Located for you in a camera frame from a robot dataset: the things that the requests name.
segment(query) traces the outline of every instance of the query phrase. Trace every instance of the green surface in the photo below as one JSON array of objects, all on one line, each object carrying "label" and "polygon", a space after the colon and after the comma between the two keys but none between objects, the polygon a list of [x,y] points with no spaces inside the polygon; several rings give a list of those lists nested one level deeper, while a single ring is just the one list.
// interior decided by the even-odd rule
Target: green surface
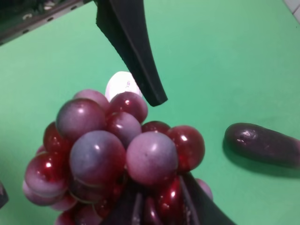
[{"label": "green surface", "polygon": [[[235,122],[300,138],[300,25],[280,0],[146,0],[145,6],[169,97],[149,109],[147,120],[199,129],[206,155],[194,175],[238,225],[298,225],[299,173],[244,159],[240,167],[223,153],[222,138]],[[88,4],[0,47],[0,180],[10,196],[1,225],[53,224],[58,213],[21,192],[26,164],[66,100],[85,88],[104,91],[115,72],[126,70],[95,16]]]}]

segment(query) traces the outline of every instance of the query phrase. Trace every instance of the white object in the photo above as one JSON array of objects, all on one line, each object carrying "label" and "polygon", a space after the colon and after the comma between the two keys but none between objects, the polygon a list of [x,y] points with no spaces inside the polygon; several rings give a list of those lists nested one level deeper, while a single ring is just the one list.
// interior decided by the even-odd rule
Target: white object
[{"label": "white object", "polygon": [[110,102],[113,97],[125,91],[143,96],[131,73],[120,71],[109,80],[105,90],[105,97]]},{"label": "white object", "polygon": [[284,0],[292,14],[300,22],[300,0]]}]

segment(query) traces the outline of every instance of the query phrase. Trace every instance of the plastic eggplant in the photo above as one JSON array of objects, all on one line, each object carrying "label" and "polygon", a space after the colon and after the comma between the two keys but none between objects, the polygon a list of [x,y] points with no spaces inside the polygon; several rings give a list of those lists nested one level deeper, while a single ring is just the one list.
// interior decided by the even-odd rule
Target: plastic eggplant
[{"label": "plastic eggplant", "polygon": [[256,124],[230,125],[223,146],[252,160],[300,169],[300,140]]},{"label": "plastic eggplant", "polygon": [[167,100],[153,59],[143,0],[97,0],[97,26],[114,46],[151,106]]}]

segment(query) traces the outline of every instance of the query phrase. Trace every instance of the red grape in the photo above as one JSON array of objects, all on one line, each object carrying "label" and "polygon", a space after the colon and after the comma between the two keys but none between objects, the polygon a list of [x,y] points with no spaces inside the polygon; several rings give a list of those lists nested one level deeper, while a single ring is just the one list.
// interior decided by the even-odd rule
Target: red grape
[{"label": "red grape", "polygon": [[50,123],[46,128],[43,143],[48,152],[56,151],[69,153],[71,151],[71,143],[60,136],[54,122]]},{"label": "red grape", "polygon": [[88,98],[98,103],[99,106],[103,108],[106,112],[109,107],[109,102],[106,97],[99,91],[92,89],[82,90],[74,95],[73,98]]},{"label": "red grape", "polygon": [[127,148],[126,159],[131,178],[147,186],[169,179],[178,167],[174,143],[166,135],[156,132],[138,135]]},{"label": "red grape", "polygon": [[164,225],[183,224],[184,202],[179,177],[157,195],[155,206]]},{"label": "red grape", "polygon": [[213,195],[212,195],[212,191],[211,188],[208,186],[207,183],[205,183],[203,180],[196,178],[195,179],[197,181],[197,183],[199,184],[199,186],[202,188],[202,190],[207,194],[207,196],[213,200]]},{"label": "red grape", "polygon": [[71,210],[60,214],[54,225],[99,225],[101,221],[92,205],[77,204]]},{"label": "red grape", "polygon": [[204,140],[195,128],[177,126],[171,128],[167,135],[176,145],[179,158],[178,172],[189,172],[202,162],[205,153]]},{"label": "red grape", "polygon": [[82,203],[97,203],[113,191],[110,185],[89,187],[76,179],[70,179],[69,191],[78,201]]},{"label": "red grape", "polygon": [[116,112],[109,116],[106,120],[106,130],[116,135],[125,148],[142,132],[139,121],[127,112]]},{"label": "red grape", "polygon": [[69,192],[67,192],[65,193],[63,198],[59,202],[53,204],[51,208],[57,211],[67,211],[73,208],[76,205],[76,203],[77,200],[72,195],[70,195]]},{"label": "red grape", "polygon": [[93,205],[85,205],[74,213],[75,225],[99,225],[102,221],[93,209]]},{"label": "red grape", "polygon": [[71,211],[65,211],[58,216],[58,218],[54,222],[54,225],[76,225],[76,224],[73,221]]},{"label": "red grape", "polygon": [[35,194],[55,197],[66,191],[68,176],[69,169],[65,158],[56,152],[45,152],[29,162],[25,181]]},{"label": "red grape", "polygon": [[50,198],[45,198],[45,197],[41,197],[37,194],[35,194],[26,184],[25,181],[23,181],[23,193],[25,195],[25,197],[32,202],[35,205],[39,205],[39,206],[48,206],[48,205],[53,205],[55,203],[57,203],[58,201],[61,200],[63,195],[59,195],[59,196],[55,196],[55,197],[50,197]]},{"label": "red grape", "polygon": [[127,112],[142,123],[148,114],[148,107],[142,97],[133,92],[123,92],[116,95],[110,102],[108,114]]},{"label": "red grape", "polygon": [[80,182],[96,186],[114,183],[124,172],[126,152],[121,141],[107,131],[92,131],[73,145],[72,174]]},{"label": "red grape", "polygon": [[143,225],[163,225],[155,209],[154,200],[148,197],[145,201]]},{"label": "red grape", "polygon": [[111,198],[104,199],[96,204],[93,205],[94,211],[97,213],[98,216],[105,219],[110,211],[115,206],[116,202]]},{"label": "red grape", "polygon": [[105,219],[112,210],[112,208],[115,206],[126,182],[127,175],[124,174],[119,179],[117,179],[117,182],[110,196],[94,204],[94,210],[101,218]]},{"label": "red grape", "polygon": [[39,155],[42,152],[46,152],[46,149],[45,149],[45,147],[43,145],[38,148],[38,150],[36,152],[36,155]]},{"label": "red grape", "polygon": [[87,132],[104,129],[105,113],[93,100],[73,99],[60,109],[56,128],[62,137],[74,142]]},{"label": "red grape", "polygon": [[166,134],[170,126],[161,121],[150,121],[142,125],[142,132],[155,131]]}]

